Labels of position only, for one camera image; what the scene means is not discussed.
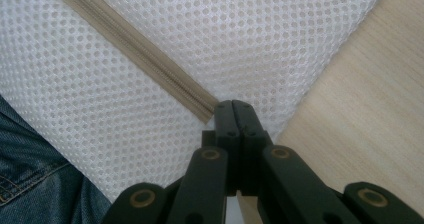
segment blue denim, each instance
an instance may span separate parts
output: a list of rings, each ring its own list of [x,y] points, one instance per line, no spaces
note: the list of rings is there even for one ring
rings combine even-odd
[[[0,96],[0,223],[100,223],[109,207]]]

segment denim seam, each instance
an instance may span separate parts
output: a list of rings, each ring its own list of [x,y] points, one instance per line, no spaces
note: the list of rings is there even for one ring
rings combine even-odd
[[[15,183],[13,183],[11,180],[9,180],[9,179],[7,179],[6,177],[4,177],[4,176],[2,176],[2,175],[0,175],[0,178],[1,179],[3,179],[3,180],[6,180],[7,182],[9,182],[10,184],[12,184],[13,186],[15,186],[16,188],[18,188],[19,190],[21,190],[21,188],[18,186],[18,185],[16,185]]]
[[[5,197],[5,193],[4,192],[0,192],[0,196],[2,196],[3,199],[9,199],[9,198],[13,198],[13,196],[15,195],[14,193],[21,193],[22,190],[26,190],[28,189],[28,187],[33,186],[34,182],[37,182],[38,180],[42,180],[45,178],[46,175],[48,175],[50,172],[52,172],[53,170],[56,170],[58,167],[62,166],[61,162],[57,163],[52,163],[50,165],[47,165],[41,169],[38,169],[36,171],[34,171],[30,176],[26,177],[23,180],[20,180],[19,183],[23,183],[23,184],[14,184],[14,186],[18,186],[19,188],[14,188],[11,187],[10,185],[8,187],[3,186],[3,189],[5,189],[8,193],[10,193],[11,197],[6,196]]]
[[[7,190],[7,189],[5,189],[5,188],[3,188],[3,189],[5,189],[5,191],[6,192],[8,192],[8,193],[11,193],[11,196],[10,197],[7,197],[7,198],[5,198],[4,197],[4,192],[3,193],[0,193],[0,201],[2,202],[2,203],[0,203],[0,206],[3,206],[3,205],[5,205],[5,204],[7,204],[7,203],[9,203],[10,201],[12,201],[13,199],[15,199],[16,197],[18,197],[19,195],[21,195],[21,194],[23,194],[24,192],[26,192],[27,190],[29,190],[29,189],[31,189],[32,187],[34,187],[35,185],[37,185],[38,183],[40,183],[40,182],[42,182],[43,180],[45,180],[47,177],[49,177],[50,175],[52,175],[53,173],[55,173],[55,172],[57,172],[57,171],[59,171],[60,169],[62,169],[62,168],[64,168],[64,167],[66,167],[66,166],[68,166],[68,165],[70,165],[70,163],[65,163],[65,164],[63,164],[63,165],[60,165],[60,166],[58,166],[58,167],[56,167],[56,168],[54,168],[54,169],[52,169],[52,170],[50,170],[49,172],[47,172],[47,173],[45,173],[44,175],[42,175],[41,177],[36,177],[37,175],[31,175],[31,177],[29,177],[28,179],[33,179],[33,178],[35,178],[35,180],[34,181],[32,181],[32,182],[30,182],[28,185],[26,185],[26,187],[24,187],[24,188],[21,188],[21,187],[19,187],[19,186],[17,186],[18,188],[19,188],[19,191],[17,192],[17,193],[15,193],[15,194],[13,194],[10,190]]]

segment white mesh fabric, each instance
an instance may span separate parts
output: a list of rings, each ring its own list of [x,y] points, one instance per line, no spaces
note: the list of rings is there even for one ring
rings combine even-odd
[[[184,174],[204,125],[61,0],[0,0],[0,91],[109,199]]]
[[[219,100],[275,139],[377,0],[106,0]]]
[[[106,0],[275,138],[377,0]],[[204,125],[61,0],[0,0],[0,92],[110,200],[182,175]]]

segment light wood surface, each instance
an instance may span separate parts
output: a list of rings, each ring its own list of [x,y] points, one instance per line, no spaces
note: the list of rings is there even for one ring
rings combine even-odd
[[[278,144],[338,191],[372,182],[424,216],[424,0],[380,0]],[[241,203],[246,223],[260,223],[254,202]]]

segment metal rivet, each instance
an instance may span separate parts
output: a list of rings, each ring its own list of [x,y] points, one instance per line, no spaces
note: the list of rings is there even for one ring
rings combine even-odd
[[[215,160],[221,156],[218,151],[215,150],[205,150],[202,152],[202,157],[208,160]]]
[[[389,201],[385,196],[368,188],[359,190],[358,196],[362,199],[362,201],[370,204],[371,206],[385,207],[389,205]]]
[[[141,195],[146,195],[143,200],[137,200]],[[143,189],[134,192],[130,197],[130,204],[135,208],[147,207],[155,201],[156,195],[152,190]]]
[[[276,158],[285,159],[290,156],[290,153],[285,149],[274,148],[271,151],[271,155]]]

